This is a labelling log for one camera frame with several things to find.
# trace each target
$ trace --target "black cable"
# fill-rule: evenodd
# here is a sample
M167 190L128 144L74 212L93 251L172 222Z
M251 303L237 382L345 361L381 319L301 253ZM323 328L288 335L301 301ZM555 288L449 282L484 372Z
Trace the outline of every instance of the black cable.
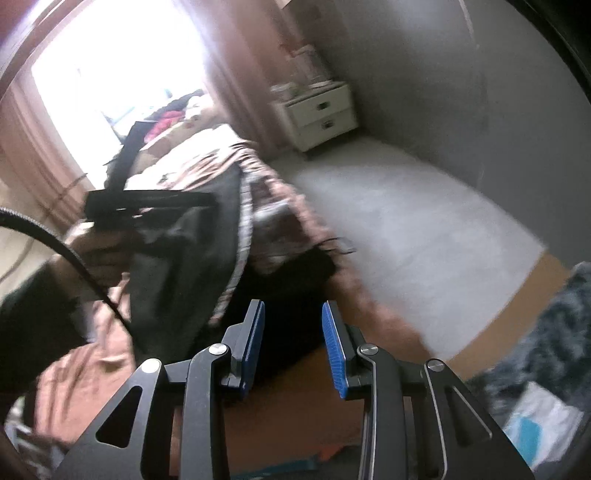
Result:
M125 321L123 315L117 309L117 305L109 298L103 288L97 283L93 276L88 272L84 263L78 256L78 254L72 250L68 245L62 242L46 227L38 223L36 220L29 218L21 213L9 210L4 207L0 207L0 227L8 228L16 232L24 233L31 238L41 242L43 245L51 248L55 253L61 255L66 259L72 267L78 272L78 274L85 280L90 288L96 293L99 300L102 300L111 310L113 310L115 317L121 322L129 336L132 338L134 344L137 345L134 339L133 333L129 328L129 323Z
M87 175L88 175L87 173L83 173L77 179L75 179L72 182L70 182L70 184L67 185L61 191L61 193L56 197L56 199L53 201L53 203L51 203L49 206L47 206L44 209L43 214L41 215L41 219L39 220L39 223L45 223L45 221L53 213L53 210L60 204L60 202L64 199L64 197L68 194L68 192L72 188L74 188L76 185L78 185L83 179L85 179ZM0 277L0 284L2 284L4 281L6 281L6 279L8 277L10 277L14 272L16 272L16 270L18 269L18 267L21 266L21 264L25 261L25 258L27 257L27 255L31 252L31 248L33 248L33 244L34 243L35 243L35 239L34 238L30 238L27 241L27 243L25 244L25 248L22 249L22 252L18 256L18 258L8 268L8 270L6 270L3 273L2 277Z

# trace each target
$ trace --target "bright window light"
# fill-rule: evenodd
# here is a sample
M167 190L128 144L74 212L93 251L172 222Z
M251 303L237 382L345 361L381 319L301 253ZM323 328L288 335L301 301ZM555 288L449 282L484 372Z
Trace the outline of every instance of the bright window light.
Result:
M136 120L202 86L201 47L171 0L95 0L39 55L33 78L95 188Z

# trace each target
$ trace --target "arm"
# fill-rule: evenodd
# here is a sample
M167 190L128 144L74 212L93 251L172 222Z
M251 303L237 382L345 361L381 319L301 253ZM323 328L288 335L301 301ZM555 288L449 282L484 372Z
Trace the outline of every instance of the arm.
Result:
M78 252L104 288L119 283L130 255L122 246L135 236L74 227L67 243ZM0 414L43 370L69 350L85 343L72 322L84 288L70 264L59 255L8 294L0 306Z
M0 414L54 360L83 344L70 316L76 302L43 265L0 306Z

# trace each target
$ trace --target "black metal bracket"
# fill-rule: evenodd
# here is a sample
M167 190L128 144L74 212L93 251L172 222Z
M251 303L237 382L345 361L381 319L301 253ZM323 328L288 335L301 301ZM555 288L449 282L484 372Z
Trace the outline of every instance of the black metal bracket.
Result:
M444 362L398 361L345 325L335 302L345 357L346 400L363 398L359 480L407 480L409 458L419 480L533 480L501 428Z
M74 444L54 475L169 478L174 408L183 405L180 480L229 480L222 400L249 391L264 328L264 303L251 301L244 322L191 360L142 363Z

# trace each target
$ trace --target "light gray carpet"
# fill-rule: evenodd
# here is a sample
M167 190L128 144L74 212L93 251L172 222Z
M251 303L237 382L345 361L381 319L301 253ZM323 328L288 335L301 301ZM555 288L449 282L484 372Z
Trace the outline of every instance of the light gray carpet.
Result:
M350 258L374 297L443 359L502 310L544 251L467 185L371 137L271 165L355 244Z

